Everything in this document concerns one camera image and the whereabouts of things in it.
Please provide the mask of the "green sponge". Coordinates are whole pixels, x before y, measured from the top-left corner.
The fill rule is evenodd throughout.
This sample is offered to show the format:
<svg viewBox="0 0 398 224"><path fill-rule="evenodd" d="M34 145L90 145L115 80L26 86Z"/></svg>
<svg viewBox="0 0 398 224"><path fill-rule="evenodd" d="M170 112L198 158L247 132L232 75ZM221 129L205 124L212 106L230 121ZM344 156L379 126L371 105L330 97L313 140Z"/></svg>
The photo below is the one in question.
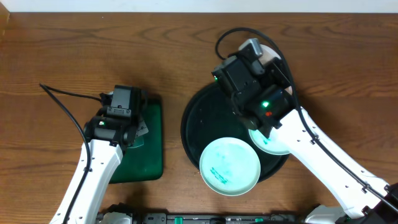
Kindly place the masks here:
<svg viewBox="0 0 398 224"><path fill-rule="evenodd" d="M137 148L144 145L144 137L138 136L135 138L134 143L129 146L129 148Z"/></svg>

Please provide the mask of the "white plate with green smear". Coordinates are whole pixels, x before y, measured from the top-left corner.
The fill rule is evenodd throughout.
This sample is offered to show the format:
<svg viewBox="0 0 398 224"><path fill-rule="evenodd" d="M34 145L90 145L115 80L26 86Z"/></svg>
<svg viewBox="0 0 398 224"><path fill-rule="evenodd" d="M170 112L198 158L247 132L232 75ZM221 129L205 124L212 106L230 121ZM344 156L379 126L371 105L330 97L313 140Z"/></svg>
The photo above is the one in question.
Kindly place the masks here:
<svg viewBox="0 0 398 224"><path fill-rule="evenodd" d="M268 61L271 61L275 57L281 59L280 55L274 49L272 49L272 48L270 48L270 47L268 47L266 45L261 45L261 49L263 51L263 56L259 59L259 61L262 63L262 65L264 65ZM284 90L287 93L289 93L290 95L293 95L291 86L286 88L286 89L284 89Z"/></svg>

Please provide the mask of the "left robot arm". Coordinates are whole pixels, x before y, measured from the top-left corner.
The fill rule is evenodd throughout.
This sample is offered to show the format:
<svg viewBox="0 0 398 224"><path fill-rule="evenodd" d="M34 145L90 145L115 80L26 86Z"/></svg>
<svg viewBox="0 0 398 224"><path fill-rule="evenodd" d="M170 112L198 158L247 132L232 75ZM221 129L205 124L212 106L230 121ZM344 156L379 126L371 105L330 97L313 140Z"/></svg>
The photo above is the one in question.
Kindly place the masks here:
<svg viewBox="0 0 398 224"><path fill-rule="evenodd" d="M126 149L135 142L146 91L116 85L111 93L97 98L101 108L84 125L76 171L52 223L95 223L107 186Z"/></svg>

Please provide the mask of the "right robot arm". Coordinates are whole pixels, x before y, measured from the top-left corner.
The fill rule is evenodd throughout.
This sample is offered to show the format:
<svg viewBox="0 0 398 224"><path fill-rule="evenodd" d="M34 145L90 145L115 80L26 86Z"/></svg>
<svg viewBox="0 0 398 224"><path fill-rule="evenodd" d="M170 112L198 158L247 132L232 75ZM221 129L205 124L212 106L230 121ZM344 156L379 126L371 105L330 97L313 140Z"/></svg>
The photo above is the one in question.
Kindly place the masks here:
<svg viewBox="0 0 398 224"><path fill-rule="evenodd" d="M301 107L285 58L233 56L212 72L244 125L275 134L337 199L331 223L397 223L397 185L376 177L331 140Z"/></svg>

